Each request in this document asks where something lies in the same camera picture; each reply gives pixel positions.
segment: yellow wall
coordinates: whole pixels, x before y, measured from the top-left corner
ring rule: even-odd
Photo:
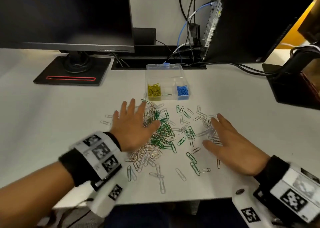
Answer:
[[[304,37],[298,32],[298,28],[301,26],[302,22],[309,14],[310,10],[314,6],[316,0],[314,0],[310,6],[306,9],[303,15],[299,18],[299,20],[294,24],[291,30],[286,34],[286,36],[282,39],[281,43],[292,44],[294,46],[298,46],[305,42]],[[291,49],[292,47],[279,44],[276,49]]]

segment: clear plastic organizer box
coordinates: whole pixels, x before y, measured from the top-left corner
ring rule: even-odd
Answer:
[[[145,92],[149,101],[188,100],[191,95],[181,65],[169,63],[146,66]]]

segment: gray wall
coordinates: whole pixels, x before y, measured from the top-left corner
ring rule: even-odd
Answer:
[[[196,8],[210,0],[196,0]],[[179,33],[185,23],[180,11],[179,0],[130,0],[133,27],[156,28],[157,40],[165,44],[177,44]],[[187,14],[190,0],[182,0]],[[210,7],[196,14],[196,23],[200,25],[201,36],[206,28]],[[180,44],[185,43],[186,29],[181,35]]]

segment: desk surface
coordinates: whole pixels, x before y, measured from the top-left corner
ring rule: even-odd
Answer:
[[[108,131],[100,123],[105,114],[119,109],[123,100],[139,101],[144,93],[145,71],[108,69],[100,87],[37,85],[33,80],[60,53],[40,50],[0,50],[0,187],[57,160],[68,146],[95,130]],[[283,51],[273,53],[269,62],[283,64]],[[261,68],[260,64],[251,66]],[[320,111],[277,103],[264,77],[249,76],[228,65],[207,70],[185,70],[192,96],[189,101],[163,101],[170,120],[181,127],[176,105],[196,112],[222,113],[234,127],[269,155],[293,161],[320,176]],[[192,122],[196,133],[200,121]],[[197,176],[186,157],[189,144],[177,154],[164,150],[158,159],[165,176],[166,194],[159,181],[149,175],[151,166],[137,173],[138,180],[119,197],[119,204],[166,202],[230,197],[243,178],[221,164],[202,147],[205,137],[196,138],[194,154],[198,168],[211,168]],[[127,163],[122,169],[126,173]],[[175,172],[187,178],[183,182]],[[71,190],[55,207],[74,206],[93,191],[89,183]]]

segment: person's leg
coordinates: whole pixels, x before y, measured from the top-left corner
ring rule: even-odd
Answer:
[[[159,204],[115,206],[105,218],[105,228],[169,228],[169,215]]]
[[[197,218],[203,228],[248,228],[231,198],[201,201]]]

